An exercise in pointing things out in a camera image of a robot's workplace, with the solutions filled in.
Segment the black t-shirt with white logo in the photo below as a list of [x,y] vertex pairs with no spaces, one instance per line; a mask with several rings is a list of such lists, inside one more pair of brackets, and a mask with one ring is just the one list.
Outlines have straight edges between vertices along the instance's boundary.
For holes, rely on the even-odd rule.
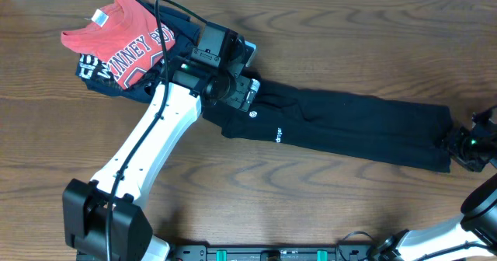
[[347,92],[298,89],[263,80],[249,110],[223,103],[203,118],[226,138],[290,144],[317,151],[447,173],[441,147],[453,127],[447,106]]

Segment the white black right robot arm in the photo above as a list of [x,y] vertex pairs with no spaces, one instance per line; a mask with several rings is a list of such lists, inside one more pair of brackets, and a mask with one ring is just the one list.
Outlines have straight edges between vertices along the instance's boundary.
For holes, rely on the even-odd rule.
[[[475,113],[472,128],[459,127],[443,140],[452,159],[470,172],[496,166],[496,107]],[[461,213],[423,230],[407,230],[386,239],[369,260],[461,260],[496,254],[496,176],[462,203]]]

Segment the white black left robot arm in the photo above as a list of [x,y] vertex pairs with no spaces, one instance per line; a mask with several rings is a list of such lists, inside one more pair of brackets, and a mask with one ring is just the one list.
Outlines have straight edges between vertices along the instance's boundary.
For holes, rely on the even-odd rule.
[[119,151],[89,182],[73,179],[62,194],[65,242],[78,259],[167,259],[170,244],[144,214],[151,188],[205,106],[249,109],[259,82],[242,73],[255,54],[241,34],[207,23],[189,55],[165,62],[149,107]]

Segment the navy folded shirt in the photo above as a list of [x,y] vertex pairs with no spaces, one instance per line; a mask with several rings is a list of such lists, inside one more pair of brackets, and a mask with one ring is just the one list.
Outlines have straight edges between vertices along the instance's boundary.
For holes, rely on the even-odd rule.
[[[190,16],[167,6],[160,6],[160,19],[164,25],[171,28],[175,34],[176,44],[167,51],[169,60],[176,56],[188,57],[200,35],[200,26],[190,21]],[[122,89],[116,81],[104,82],[81,79],[87,89],[102,93],[106,96],[122,96],[140,103],[149,103],[155,94],[155,88],[160,82],[160,71],[163,60],[155,63],[142,78],[129,89]]]

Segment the red folded t-shirt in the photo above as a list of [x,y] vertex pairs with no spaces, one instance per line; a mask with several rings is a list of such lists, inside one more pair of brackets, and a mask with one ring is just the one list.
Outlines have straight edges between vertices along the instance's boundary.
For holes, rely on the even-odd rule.
[[137,0],[114,0],[97,9],[85,28],[61,33],[61,42],[106,63],[122,89],[137,83],[176,45],[176,35]]

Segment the black shirt with white print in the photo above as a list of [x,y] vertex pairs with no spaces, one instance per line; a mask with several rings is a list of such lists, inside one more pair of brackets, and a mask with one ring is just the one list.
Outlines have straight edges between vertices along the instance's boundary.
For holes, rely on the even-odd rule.
[[80,54],[75,75],[84,80],[115,81],[107,64],[91,54]]

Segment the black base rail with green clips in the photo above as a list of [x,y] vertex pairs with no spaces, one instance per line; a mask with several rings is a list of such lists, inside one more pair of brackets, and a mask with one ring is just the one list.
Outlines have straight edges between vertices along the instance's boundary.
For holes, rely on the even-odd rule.
[[372,245],[249,247],[176,245],[167,261],[338,261],[371,260]]

